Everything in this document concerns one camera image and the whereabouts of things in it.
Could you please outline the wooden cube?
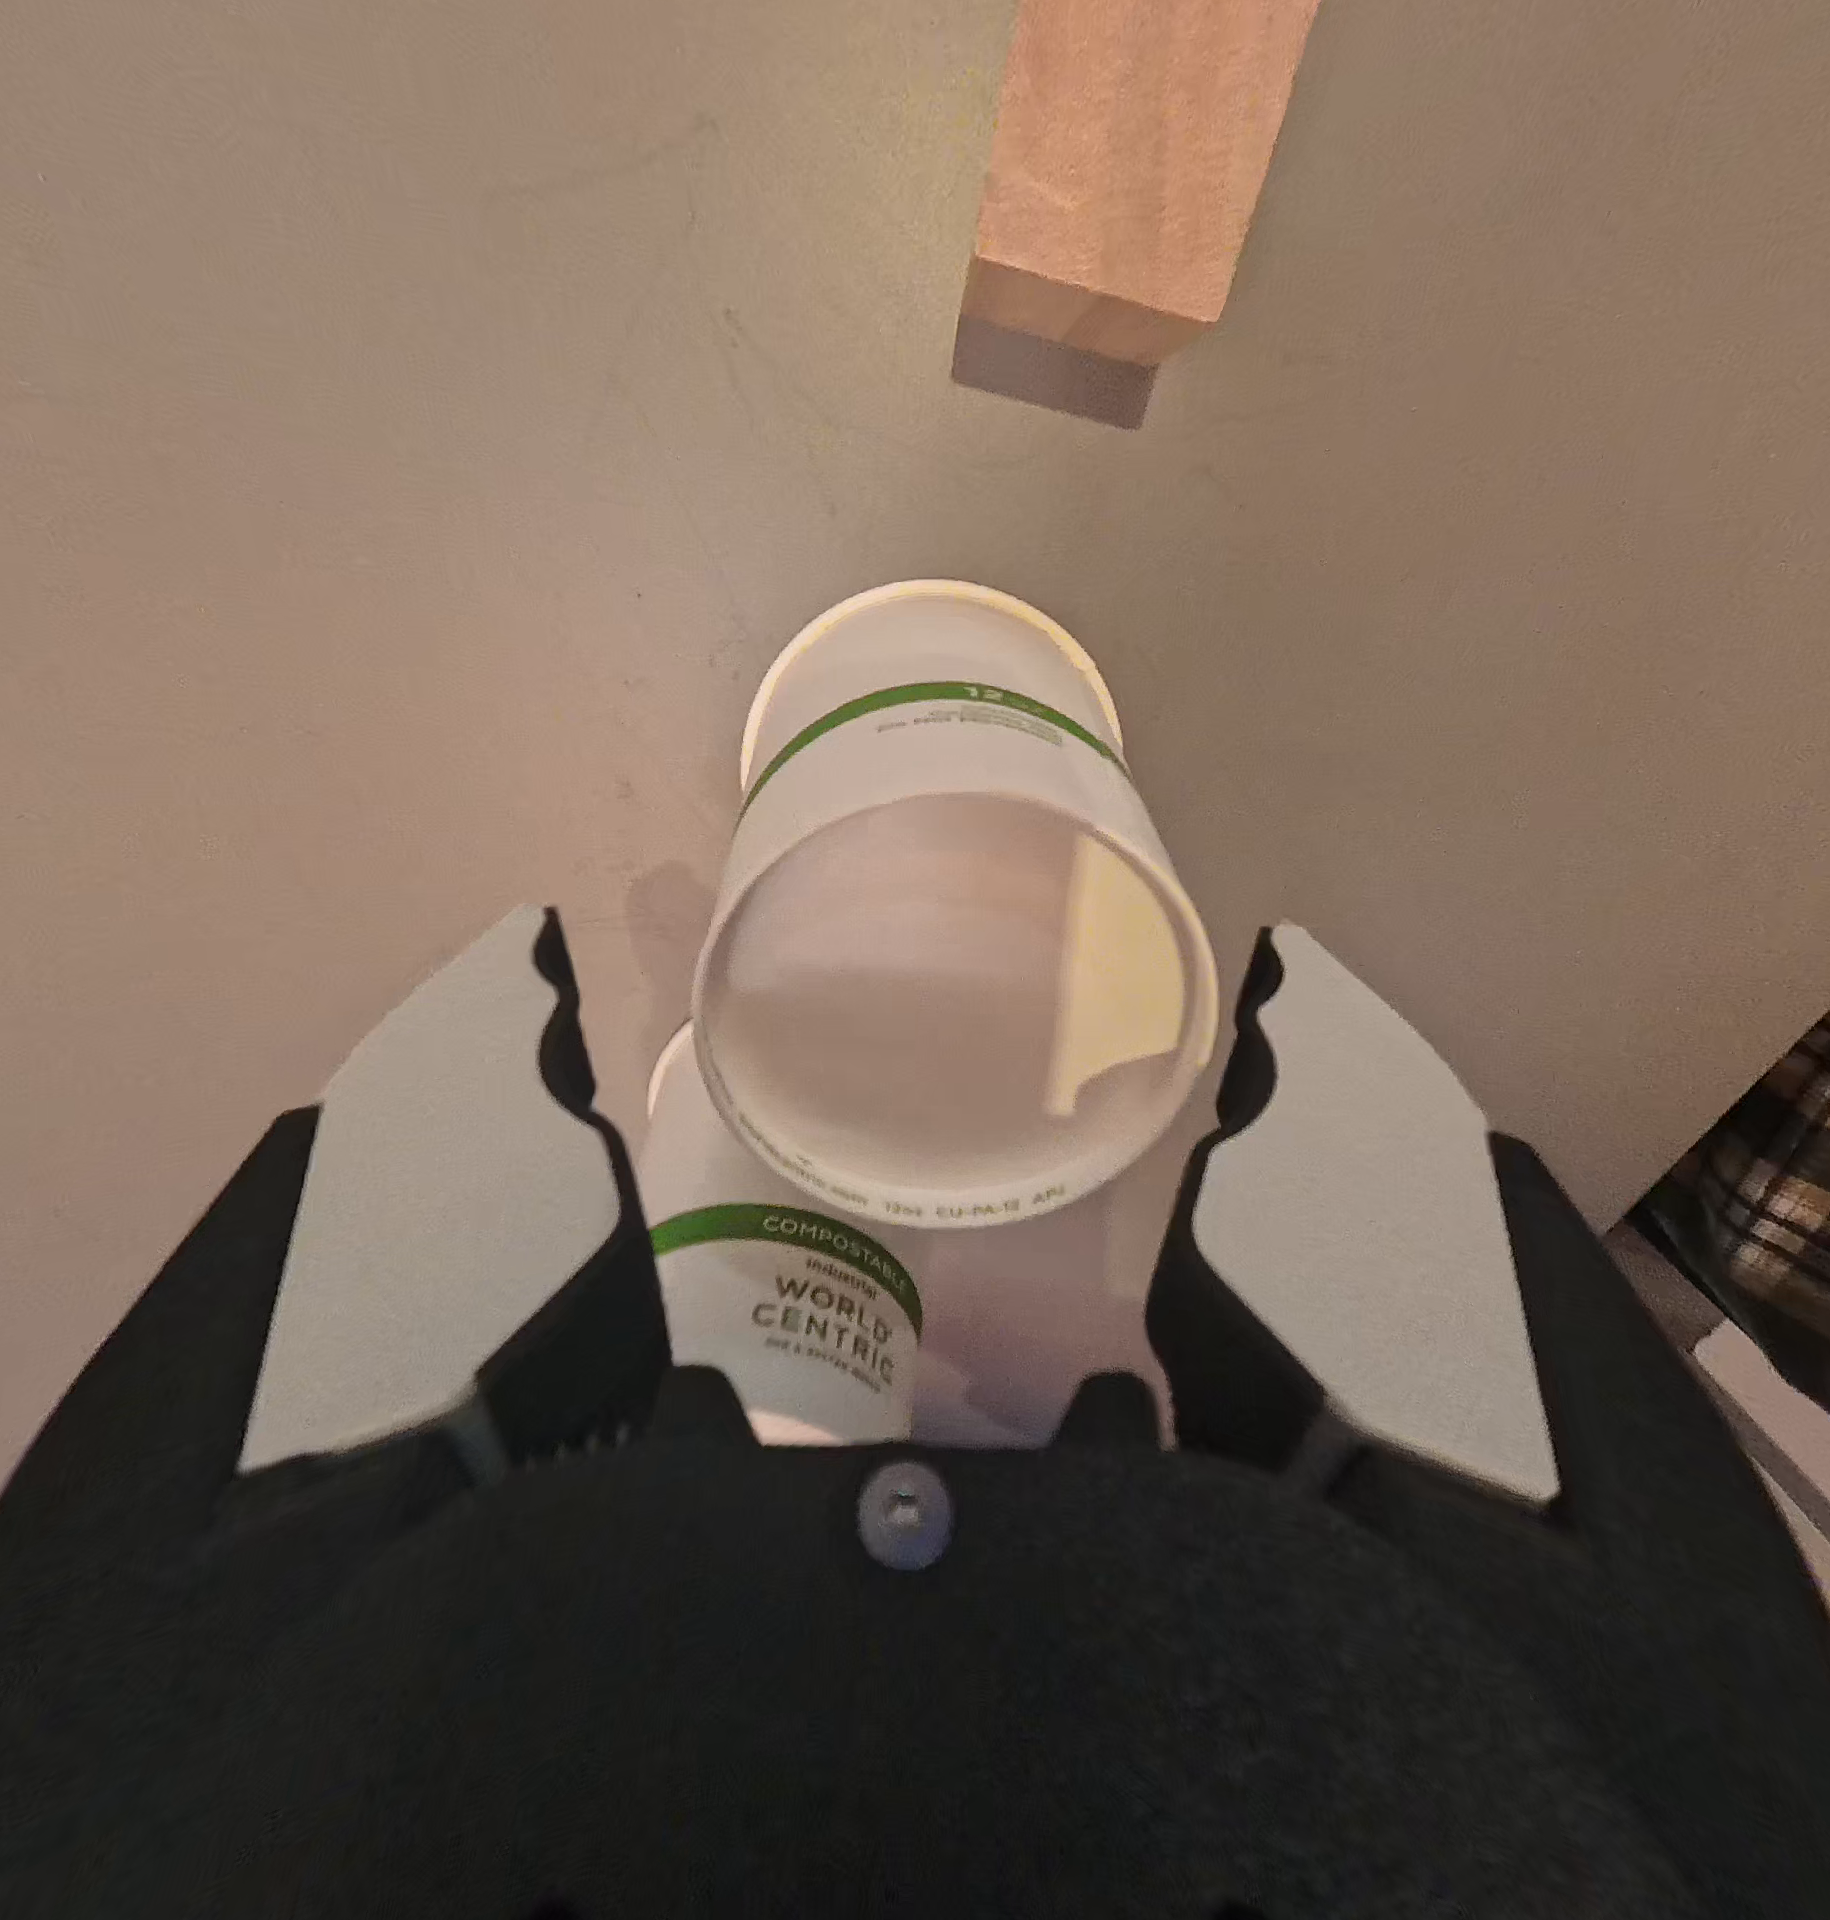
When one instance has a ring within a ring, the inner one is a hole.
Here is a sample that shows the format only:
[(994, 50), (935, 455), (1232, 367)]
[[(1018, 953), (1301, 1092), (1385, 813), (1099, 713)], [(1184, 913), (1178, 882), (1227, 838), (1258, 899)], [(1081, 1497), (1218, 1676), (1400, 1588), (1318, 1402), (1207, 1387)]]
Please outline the wooden cube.
[(1313, 3), (1019, 3), (961, 316), (1156, 368), (1227, 302)]

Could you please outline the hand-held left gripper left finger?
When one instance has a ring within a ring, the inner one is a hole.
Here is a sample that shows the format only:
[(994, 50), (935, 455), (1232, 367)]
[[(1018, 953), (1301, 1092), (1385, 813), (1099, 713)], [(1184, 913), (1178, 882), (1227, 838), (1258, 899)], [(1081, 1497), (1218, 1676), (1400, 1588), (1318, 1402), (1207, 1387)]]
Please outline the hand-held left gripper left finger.
[(241, 1473), (437, 1431), (493, 1479), (641, 1427), (666, 1368), (564, 928), (521, 906), (322, 1094)]

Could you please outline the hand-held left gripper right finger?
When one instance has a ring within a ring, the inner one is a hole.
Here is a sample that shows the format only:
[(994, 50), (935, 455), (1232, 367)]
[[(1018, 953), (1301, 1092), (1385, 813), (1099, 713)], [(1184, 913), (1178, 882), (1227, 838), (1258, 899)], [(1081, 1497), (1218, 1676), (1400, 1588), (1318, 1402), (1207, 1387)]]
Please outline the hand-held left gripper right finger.
[(1387, 1452), (1516, 1505), (1558, 1492), (1487, 1119), (1298, 925), (1251, 950), (1145, 1330), (1187, 1452), (1313, 1487)]

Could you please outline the white paper cup green band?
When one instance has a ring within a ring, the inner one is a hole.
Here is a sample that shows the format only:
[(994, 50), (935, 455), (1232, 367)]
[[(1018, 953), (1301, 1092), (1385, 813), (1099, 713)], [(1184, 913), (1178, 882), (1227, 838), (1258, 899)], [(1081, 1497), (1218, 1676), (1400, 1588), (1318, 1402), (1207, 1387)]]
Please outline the white paper cup green band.
[(1139, 1378), (1167, 1430), (1102, 1195), (974, 1229), (859, 1224), (738, 1143), (689, 1022), (649, 1075), (637, 1182), (671, 1357), (718, 1370), (767, 1446), (1037, 1448), (1105, 1373)]
[(757, 1160), (893, 1228), (1056, 1212), (1182, 1112), (1218, 1006), (1109, 688), (1051, 616), (909, 580), (784, 646), (693, 984)]

